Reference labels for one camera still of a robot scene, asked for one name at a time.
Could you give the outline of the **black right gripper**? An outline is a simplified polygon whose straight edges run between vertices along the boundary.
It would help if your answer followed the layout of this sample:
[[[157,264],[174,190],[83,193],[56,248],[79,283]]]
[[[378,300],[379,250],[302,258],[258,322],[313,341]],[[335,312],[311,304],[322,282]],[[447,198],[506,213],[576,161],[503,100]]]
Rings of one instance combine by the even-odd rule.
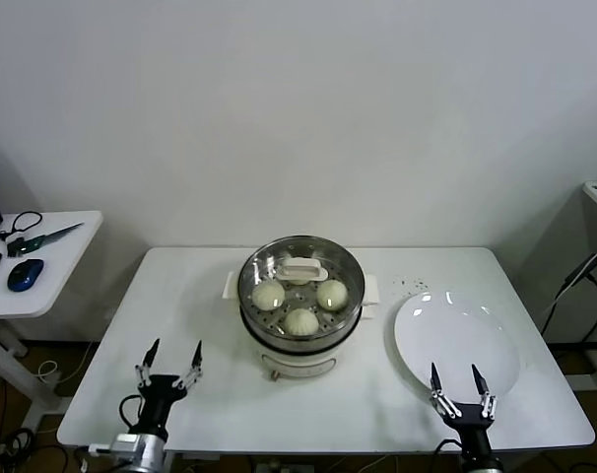
[[[486,379],[475,365],[472,365],[472,373],[481,405],[455,404],[444,394],[436,365],[432,363],[431,403],[444,424],[458,434],[464,456],[490,456],[492,448],[487,430],[495,419],[497,398],[491,395]]]

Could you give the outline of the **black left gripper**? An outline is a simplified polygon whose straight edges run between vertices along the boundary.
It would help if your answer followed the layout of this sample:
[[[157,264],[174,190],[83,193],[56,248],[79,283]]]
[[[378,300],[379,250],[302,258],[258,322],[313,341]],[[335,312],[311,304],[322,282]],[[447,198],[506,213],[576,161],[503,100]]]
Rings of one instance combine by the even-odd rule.
[[[178,377],[175,374],[152,374],[151,367],[159,350],[157,338],[146,352],[142,363],[135,366],[137,387],[144,400],[138,420],[138,433],[147,435],[166,435],[166,423],[171,407],[186,396],[202,376],[202,341],[194,352],[190,368]]]

